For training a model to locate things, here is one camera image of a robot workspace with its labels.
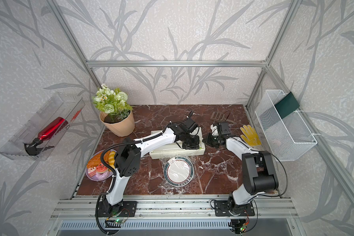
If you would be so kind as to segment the clear plastic wrap sheet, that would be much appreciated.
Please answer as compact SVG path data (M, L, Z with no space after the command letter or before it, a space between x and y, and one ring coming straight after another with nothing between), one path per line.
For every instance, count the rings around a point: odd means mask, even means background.
M162 158L162 186L167 188L187 187L197 178L194 156L177 155Z

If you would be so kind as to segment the white plate green red rim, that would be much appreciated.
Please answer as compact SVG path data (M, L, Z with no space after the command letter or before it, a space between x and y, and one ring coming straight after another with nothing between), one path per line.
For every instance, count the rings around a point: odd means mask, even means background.
M194 178L194 166L187 157L173 157L166 162L163 174L168 184L173 187L182 187Z

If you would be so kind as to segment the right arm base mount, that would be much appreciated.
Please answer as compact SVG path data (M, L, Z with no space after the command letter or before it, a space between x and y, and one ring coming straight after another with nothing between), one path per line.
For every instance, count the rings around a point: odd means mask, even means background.
M243 205L236 205L229 200L220 201L212 200L210 202L211 207L215 211L215 216L218 217L236 217L236 216L255 216L255 210L252 203L246 203Z

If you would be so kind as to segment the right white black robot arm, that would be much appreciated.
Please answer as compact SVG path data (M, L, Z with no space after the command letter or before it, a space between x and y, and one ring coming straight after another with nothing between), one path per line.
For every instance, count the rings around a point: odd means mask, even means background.
M242 161L242 185L229 196L229 204L241 206L257 196L265 196L279 188L273 154L259 150L261 141L250 125L241 127L242 134L236 136L228 122L214 123L203 142L216 149L224 147Z

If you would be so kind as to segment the cream plastic wrap dispenser box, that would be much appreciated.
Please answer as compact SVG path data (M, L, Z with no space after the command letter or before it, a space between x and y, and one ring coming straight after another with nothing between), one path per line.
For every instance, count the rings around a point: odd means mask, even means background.
M196 128L193 134L197 134L199 136L199 148L198 149L183 149L182 141L178 141L177 143L168 144L161 146L149 153L152 159L160 159L160 158L172 158L175 156L198 156L203 155L206 148L205 144L202 142L203 136L200 128Z

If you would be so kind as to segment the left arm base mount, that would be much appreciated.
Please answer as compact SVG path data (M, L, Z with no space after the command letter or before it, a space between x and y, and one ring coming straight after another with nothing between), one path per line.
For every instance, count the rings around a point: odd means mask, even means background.
M137 201L122 201L111 205L107 201L100 201L96 206L95 216L97 217L134 217Z

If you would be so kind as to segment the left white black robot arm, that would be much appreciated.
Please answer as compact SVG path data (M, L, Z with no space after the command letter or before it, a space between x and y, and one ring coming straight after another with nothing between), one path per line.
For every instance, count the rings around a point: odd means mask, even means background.
M198 124L187 117L180 122L168 123L157 133L134 140L126 138L122 143L105 149L100 161L113 173L113 180L103 202L111 207L121 204L130 177L139 170L141 158L149 152L178 141L182 142L183 148L198 149L200 138L198 134L193 134L196 130L199 130ZM104 156L114 148L118 150L114 156L114 166L110 166Z

